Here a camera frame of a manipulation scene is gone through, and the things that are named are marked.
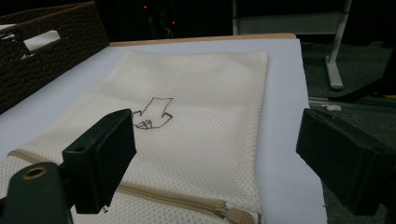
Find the gray floor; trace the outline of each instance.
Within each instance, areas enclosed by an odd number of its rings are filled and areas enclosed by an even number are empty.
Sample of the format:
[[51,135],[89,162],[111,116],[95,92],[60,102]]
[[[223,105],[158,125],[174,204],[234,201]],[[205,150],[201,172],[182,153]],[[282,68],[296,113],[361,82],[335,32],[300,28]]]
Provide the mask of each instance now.
[[[391,52],[390,48],[384,48],[381,43],[370,46],[342,45],[337,64],[345,87],[342,91],[332,91],[324,63],[324,56],[331,52],[332,45],[302,43],[302,49],[308,95],[322,98],[344,95],[381,78]],[[379,101],[396,108],[396,99],[369,96],[362,100]],[[319,106],[311,108],[325,111]],[[329,113],[396,149],[396,113],[344,107],[340,112]],[[338,202],[326,186],[323,186],[323,190],[329,224],[383,223],[387,211],[385,207],[381,206],[374,217],[355,217]]]

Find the black marker drawing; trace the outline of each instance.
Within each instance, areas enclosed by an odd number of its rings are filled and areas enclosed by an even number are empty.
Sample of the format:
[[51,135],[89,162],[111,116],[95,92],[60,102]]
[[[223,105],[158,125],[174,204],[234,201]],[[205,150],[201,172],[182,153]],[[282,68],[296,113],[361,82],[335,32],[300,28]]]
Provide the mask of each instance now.
[[165,112],[172,100],[173,98],[153,97],[143,111],[133,113],[134,126],[145,130],[162,127],[173,117]]

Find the wicker basket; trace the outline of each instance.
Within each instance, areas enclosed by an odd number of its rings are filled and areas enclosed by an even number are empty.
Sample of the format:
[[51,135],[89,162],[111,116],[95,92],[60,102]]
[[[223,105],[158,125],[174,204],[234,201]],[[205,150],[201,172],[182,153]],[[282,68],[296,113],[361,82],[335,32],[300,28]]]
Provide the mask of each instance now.
[[[94,2],[7,15],[0,24],[0,114],[108,46]],[[23,40],[47,31],[60,39],[30,51]]]

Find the zipper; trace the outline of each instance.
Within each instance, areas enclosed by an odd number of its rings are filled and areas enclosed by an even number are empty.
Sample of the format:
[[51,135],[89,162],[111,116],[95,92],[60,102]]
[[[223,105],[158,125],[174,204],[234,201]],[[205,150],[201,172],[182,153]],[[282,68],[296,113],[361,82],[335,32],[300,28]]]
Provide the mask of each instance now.
[[[8,156],[16,157],[30,163],[49,161],[31,152],[16,149],[8,153]],[[162,189],[140,186],[133,183],[120,182],[117,192],[132,195],[155,203],[162,203],[189,209],[211,217],[226,218],[233,224],[258,224],[261,216],[256,213],[236,208],[222,200],[203,199],[193,196],[182,195]]]

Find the mesh laundry bag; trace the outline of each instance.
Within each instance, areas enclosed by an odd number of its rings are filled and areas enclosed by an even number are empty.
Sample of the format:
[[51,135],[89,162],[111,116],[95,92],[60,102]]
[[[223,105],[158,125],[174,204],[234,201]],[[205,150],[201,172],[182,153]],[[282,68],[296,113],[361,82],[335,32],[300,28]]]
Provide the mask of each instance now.
[[[76,223],[230,222],[224,214],[139,197],[135,187],[223,202],[226,209],[247,211],[262,222],[254,161],[267,61],[265,49],[172,55],[130,51],[102,83],[18,151],[60,164],[62,151],[101,117],[131,108],[137,153],[108,212],[73,213]],[[2,173],[10,160],[20,168],[29,164],[8,157]],[[18,171],[11,170],[2,174],[2,197]]]

